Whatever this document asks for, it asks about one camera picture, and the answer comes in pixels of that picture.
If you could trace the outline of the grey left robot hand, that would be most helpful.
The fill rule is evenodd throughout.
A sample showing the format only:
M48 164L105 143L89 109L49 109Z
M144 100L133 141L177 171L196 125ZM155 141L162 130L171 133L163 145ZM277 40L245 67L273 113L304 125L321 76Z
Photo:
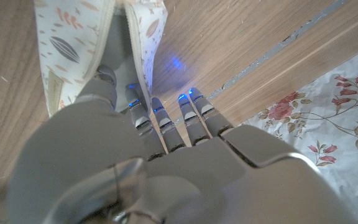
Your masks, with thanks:
M192 88L178 99L187 146L161 102L156 132L137 94L115 110L100 65L77 100L43 124L16 162L11 223L355 223L318 168L252 126L234 127Z

